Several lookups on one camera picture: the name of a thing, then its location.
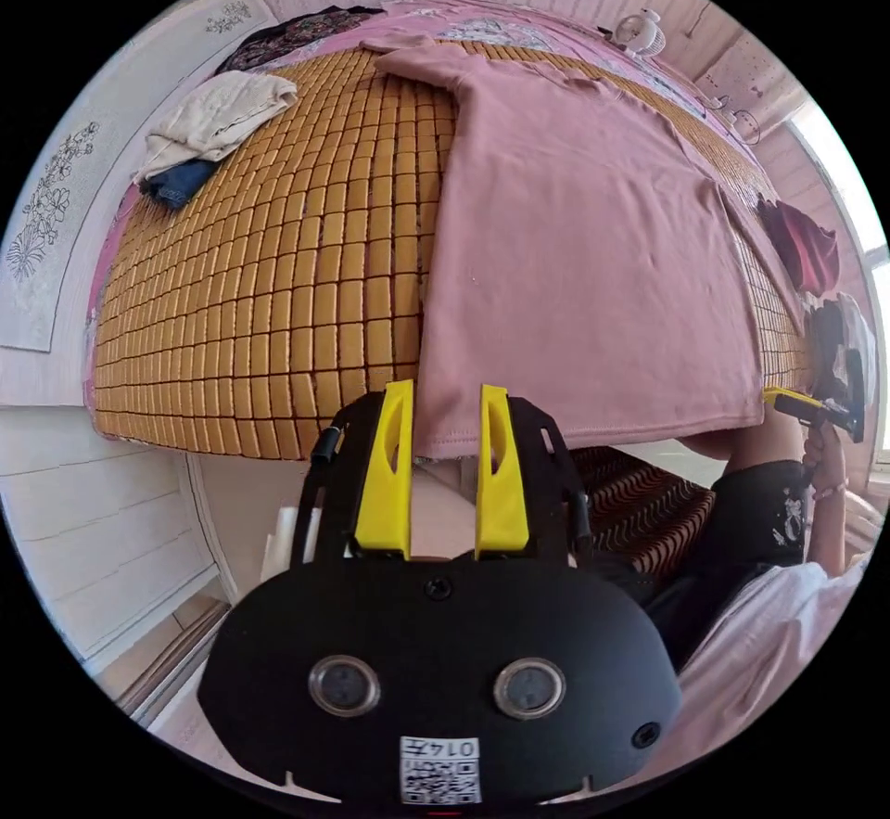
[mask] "person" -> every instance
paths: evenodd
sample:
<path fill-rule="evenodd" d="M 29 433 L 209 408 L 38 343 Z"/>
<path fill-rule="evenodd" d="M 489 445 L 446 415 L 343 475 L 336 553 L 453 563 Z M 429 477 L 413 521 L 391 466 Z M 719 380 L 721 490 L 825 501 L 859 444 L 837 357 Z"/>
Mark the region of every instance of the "person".
<path fill-rule="evenodd" d="M 831 424 L 804 441 L 794 418 L 767 405 L 759 426 L 681 441 L 726 461 L 698 541 L 671 583 L 642 601 L 674 660 L 682 706 L 643 770 L 597 795 L 673 773 L 756 720 L 819 651 L 871 555 L 846 568 L 846 464 Z"/>

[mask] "bracelet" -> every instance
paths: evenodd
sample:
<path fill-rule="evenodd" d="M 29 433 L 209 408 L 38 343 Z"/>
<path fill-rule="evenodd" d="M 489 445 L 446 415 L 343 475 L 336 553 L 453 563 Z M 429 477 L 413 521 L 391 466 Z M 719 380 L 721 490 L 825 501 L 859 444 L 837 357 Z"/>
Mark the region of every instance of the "bracelet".
<path fill-rule="evenodd" d="M 846 491 L 846 486 L 849 483 L 849 479 L 844 479 L 843 482 L 839 482 L 837 485 L 833 485 L 831 488 L 823 488 L 820 492 L 817 492 L 813 495 L 814 501 L 820 501 L 823 497 L 831 497 L 833 494 L 841 494 Z"/>

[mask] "red clothing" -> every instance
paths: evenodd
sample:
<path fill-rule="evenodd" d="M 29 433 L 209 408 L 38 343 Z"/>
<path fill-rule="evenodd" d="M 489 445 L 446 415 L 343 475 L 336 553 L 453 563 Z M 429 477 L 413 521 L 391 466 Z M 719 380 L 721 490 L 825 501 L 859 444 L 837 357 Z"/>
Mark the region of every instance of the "red clothing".
<path fill-rule="evenodd" d="M 773 204 L 761 198 L 758 210 L 795 290 L 816 297 L 833 290 L 841 275 L 835 233 L 783 201 Z"/>

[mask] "bamboo mat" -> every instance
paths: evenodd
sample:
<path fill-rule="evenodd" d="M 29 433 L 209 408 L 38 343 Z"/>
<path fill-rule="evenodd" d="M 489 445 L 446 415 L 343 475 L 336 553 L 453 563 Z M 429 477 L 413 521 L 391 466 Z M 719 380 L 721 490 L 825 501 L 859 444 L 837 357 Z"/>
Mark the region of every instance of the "bamboo mat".
<path fill-rule="evenodd" d="M 763 173 L 689 112 L 584 62 L 463 43 L 607 77 L 658 109 L 753 208 Z M 456 111 L 352 49 L 277 73 L 299 102 L 262 126 L 181 211 L 143 198 L 108 274 L 95 425 L 109 436 L 302 459 L 337 409 L 416 375 L 421 286 Z M 808 377 L 804 340 L 736 234 L 768 385 Z"/>

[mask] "printed number label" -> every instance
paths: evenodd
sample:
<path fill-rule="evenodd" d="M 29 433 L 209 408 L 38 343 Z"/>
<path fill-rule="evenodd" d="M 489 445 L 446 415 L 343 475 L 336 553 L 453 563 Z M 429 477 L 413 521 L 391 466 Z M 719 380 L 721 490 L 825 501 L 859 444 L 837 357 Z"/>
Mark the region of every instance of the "printed number label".
<path fill-rule="evenodd" d="M 401 802 L 481 803 L 477 738 L 400 740 Z"/>

